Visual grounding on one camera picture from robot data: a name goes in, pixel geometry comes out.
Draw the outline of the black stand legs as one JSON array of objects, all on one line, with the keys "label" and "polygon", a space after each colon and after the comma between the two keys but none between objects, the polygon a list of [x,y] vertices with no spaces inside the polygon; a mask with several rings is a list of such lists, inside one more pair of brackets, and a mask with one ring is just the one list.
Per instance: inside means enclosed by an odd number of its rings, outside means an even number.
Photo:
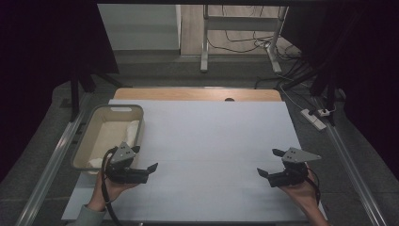
[{"label": "black stand legs", "polygon": [[120,81],[112,78],[110,75],[94,69],[77,69],[71,74],[71,98],[72,98],[72,115],[70,122],[77,119],[80,112],[79,86],[82,86],[84,92],[92,93],[96,89],[92,75],[97,75],[104,81],[115,86],[116,88],[127,88]]},{"label": "black stand legs", "polygon": [[311,96],[321,96],[324,91],[327,92],[327,97],[325,98],[325,110],[329,111],[327,116],[327,121],[334,126],[334,111],[335,111],[335,90],[336,90],[336,73],[334,71],[329,71],[326,69],[314,69],[304,75],[300,75],[298,78],[290,81],[286,84],[279,86],[279,90],[286,91],[289,90],[306,80],[314,77],[314,81],[310,87]]}]

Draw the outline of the black curtain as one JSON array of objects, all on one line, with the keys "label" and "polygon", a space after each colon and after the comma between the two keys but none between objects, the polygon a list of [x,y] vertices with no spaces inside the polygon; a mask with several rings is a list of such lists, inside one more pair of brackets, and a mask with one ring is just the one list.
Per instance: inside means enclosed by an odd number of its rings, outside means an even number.
[{"label": "black curtain", "polygon": [[0,0],[0,182],[35,134],[55,87],[119,71],[98,0]]},{"label": "black curtain", "polygon": [[290,6],[282,36],[317,67],[359,14],[332,69],[346,95],[346,117],[399,180],[399,0],[323,2]]}]

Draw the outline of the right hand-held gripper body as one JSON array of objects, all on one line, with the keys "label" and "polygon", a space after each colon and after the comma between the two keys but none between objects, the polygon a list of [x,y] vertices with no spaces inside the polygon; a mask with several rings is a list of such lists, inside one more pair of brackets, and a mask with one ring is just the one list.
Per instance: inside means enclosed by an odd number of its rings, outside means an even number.
[{"label": "right hand-held gripper body", "polygon": [[281,157],[284,170],[268,175],[267,180],[272,187],[295,186],[303,183],[309,175],[306,163],[321,159],[318,154],[305,152],[293,147],[285,152],[285,155]]}]

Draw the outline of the person's left hand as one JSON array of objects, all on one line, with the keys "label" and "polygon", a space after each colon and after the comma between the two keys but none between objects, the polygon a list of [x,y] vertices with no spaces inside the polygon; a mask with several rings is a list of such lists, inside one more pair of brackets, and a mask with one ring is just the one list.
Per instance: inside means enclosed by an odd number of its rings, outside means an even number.
[{"label": "person's left hand", "polygon": [[[96,178],[96,184],[87,204],[87,208],[92,211],[102,212],[105,209],[106,201],[104,200],[102,192],[102,177],[103,175],[99,172]],[[105,180],[108,196],[110,201],[114,201],[122,192],[133,188],[136,184],[117,184],[113,183],[109,179]]]}]

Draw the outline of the white table cover sheet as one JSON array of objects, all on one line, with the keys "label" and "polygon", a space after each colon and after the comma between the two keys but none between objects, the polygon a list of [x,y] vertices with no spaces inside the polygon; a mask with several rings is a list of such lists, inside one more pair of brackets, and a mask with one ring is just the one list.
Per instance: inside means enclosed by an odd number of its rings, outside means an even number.
[{"label": "white table cover sheet", "polygon": [[147,184],[112,204],[124,222],[271,223],[305,220],[258,171],[280,172],[274,149],[298,147],[284,102],[142,101],[136,167]]}]

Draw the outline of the beige plastic basket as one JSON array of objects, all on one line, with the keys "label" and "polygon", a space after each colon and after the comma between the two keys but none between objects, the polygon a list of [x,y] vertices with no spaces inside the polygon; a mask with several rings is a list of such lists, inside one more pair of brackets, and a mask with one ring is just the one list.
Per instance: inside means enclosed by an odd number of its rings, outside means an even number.
[{"label": "beige plastic basket", "polygon": [[99,105],[90,114],[88,124],[72,156],[76,170],[96,173],[88,161],[102,158],[105,153],[124,142],[127,124],[139,121],[135,146],[141,145],[144,130],[144,110],[140,105]]}]

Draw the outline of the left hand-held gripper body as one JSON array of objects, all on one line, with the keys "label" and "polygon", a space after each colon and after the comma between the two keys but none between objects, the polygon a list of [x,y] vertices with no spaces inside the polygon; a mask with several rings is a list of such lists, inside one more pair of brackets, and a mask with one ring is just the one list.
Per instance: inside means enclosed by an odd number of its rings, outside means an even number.
[{"label": "left hand-held gripper body", "polygon": [[136,151],[122,142],[109,157],[105,175],[117,184],[146,184],[150,172],[147,169],[133,169],[131,165],[135,157]]}]

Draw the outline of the aluminium rail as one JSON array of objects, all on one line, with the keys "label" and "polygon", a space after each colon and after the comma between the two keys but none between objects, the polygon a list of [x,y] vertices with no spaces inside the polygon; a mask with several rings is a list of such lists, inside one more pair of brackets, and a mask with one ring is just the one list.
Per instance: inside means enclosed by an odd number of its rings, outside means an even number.
[{"label": "aluminium rail", "polygon": [[84,99],[79,104],[80,110],[72,122],[69,122],[59,139],[46,167],[44,168],[35,188],[33,189],[23,211],[15,223],[15,226],[32,226],[45,197],[56,178],[56,174],[61,166],[61,163],[68,151],[72,137],[78,129],[88,107],[88,100]]},{"label": "aluminium rail", "polygon": [[391,194],[391,174],[370,143],[348,120],[343,102],[333,105],[333,122],[324,120],[351,186],[372,226],[391,226],[383,198]]}]

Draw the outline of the white cabinet panel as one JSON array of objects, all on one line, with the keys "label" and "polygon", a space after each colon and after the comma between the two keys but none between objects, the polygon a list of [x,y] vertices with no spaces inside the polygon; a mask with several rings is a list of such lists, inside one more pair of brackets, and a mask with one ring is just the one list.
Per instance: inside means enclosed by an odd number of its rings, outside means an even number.
[{"label": "white cabinet panel", "polygon": [[179,50],[180,5],[98,4],[113,50]]}]

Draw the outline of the white power strip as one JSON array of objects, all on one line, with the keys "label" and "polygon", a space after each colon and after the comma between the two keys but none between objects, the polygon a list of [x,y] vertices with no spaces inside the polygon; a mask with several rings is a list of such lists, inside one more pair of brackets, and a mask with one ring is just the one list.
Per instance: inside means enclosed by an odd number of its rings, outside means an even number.
[{"label": "white power strip", "polygon": [[301,115],[318,131],[326,129],[326,125],[321,122],[309,109],[303,109],[300,111]]}]

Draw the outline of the grey metal desk frame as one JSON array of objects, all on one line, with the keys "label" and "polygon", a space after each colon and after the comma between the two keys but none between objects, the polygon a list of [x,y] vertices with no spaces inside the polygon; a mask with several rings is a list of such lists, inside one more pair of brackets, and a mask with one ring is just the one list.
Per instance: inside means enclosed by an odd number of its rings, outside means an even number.
[{"label": "grey metal desk frame", "polygon": [[263,31],[272,32],[273,37],[266,48],[274,73],[281,74],[282,70],[278,63],[275,50],[280,31],[282,29],[287,7],[280,7],[276,18],[263,17],[228,17],[210,16],[208,5],[203,6],[203,36],[202,50],[200,58],[200,70],[203,73],[208,71],[208,32],[210,30],[230,30],[230,31]]}]

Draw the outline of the person's right hand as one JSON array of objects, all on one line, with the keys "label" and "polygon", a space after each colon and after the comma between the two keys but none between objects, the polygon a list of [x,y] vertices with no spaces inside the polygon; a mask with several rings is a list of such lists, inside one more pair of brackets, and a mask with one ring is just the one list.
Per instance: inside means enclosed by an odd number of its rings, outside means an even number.
[{"label": "person's right hand", "polygon": [[304,214],[318,211],[314,188],[308,182],[295,186],[280,186],[279,189],[285,192]]}]

